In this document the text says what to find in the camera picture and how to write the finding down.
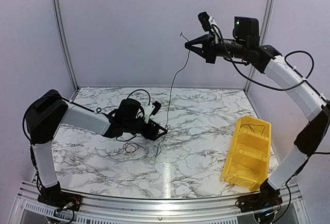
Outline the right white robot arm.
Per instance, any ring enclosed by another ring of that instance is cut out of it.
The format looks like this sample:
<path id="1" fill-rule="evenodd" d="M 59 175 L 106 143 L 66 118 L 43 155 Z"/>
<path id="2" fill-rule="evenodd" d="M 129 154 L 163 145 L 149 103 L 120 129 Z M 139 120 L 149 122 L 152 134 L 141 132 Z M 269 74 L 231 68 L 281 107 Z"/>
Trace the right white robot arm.
<path id="1" fill-rule="evenodd" d="M 298 174 L 316 153 L 329 127 L 329 101 L 309 84 L 306 78 L 291 67 L 284 56 L 271 45 L 260 45 L 258 38 L 223 39 L 211 32 L 185 43 L 185 48 L 214 63 L 217 57 L 238 58 L 250 63 L 260 73 L 278 84 L 277 91 L 286 92 L 302 110 L 308 124 L 297 135 L 294 146 L 280 166 L 266 179 L 255 202 L 267 207 L 275 200 L 280 189 Z"/>

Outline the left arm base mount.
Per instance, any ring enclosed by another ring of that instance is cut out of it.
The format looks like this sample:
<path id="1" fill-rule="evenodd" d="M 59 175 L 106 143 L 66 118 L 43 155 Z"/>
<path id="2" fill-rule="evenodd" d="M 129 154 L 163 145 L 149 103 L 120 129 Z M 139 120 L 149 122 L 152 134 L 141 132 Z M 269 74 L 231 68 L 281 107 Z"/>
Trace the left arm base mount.
<path id="1" fill-rule="evenodd" d="M 73 205 L 69 209 L 73 211 L 79 211 L 81 200 L 81 195 L 63 191 L 59 181 L 51 187 L 42 186 L 37 199 L 40 203 L 54 206 L 58 209 L 64 209 L 66 205 L 72 203 Z"/>

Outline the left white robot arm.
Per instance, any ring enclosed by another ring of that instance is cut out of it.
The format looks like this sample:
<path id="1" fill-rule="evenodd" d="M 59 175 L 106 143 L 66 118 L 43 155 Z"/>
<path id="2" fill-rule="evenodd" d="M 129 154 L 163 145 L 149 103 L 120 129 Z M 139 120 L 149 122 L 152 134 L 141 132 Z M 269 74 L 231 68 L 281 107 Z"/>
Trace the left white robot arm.
<path id="1" fill-rule="evenodd" d="M 153 119 L 160 108 L 157 101 L 148 100 L 144 107 L 128 95 L 118 107 L 105 112 L 100 107 L 91 109 L 66 99 L 54 89 L 31 103 L 22 117 L 22 130 L 29 141 L 36 180 L 46 190 L 46 199 L 54 206 L 65 202 L 65 194 L 58 189 L 61 186 L 53 155 L 60 138 L 83 132 L 113 140 L 127 134 L 127 142 L 137 136 L 157 141 L 168 133 L 166 126 Z"/>

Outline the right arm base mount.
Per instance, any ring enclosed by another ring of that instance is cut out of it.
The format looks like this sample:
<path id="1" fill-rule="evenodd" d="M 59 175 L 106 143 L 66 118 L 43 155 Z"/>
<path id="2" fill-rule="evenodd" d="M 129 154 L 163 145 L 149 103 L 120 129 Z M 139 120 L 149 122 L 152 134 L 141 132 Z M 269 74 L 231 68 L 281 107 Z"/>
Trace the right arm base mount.
<path id="1" fill-rule="evenodd" d="M 240 209 L 241 213 L 245 213 L 267 209 L 282 203 L 282 196 L 278 189 L 275 190 L 271 186 L 262 185 L 258 193 L 240 196 L 235 206 Z"/>

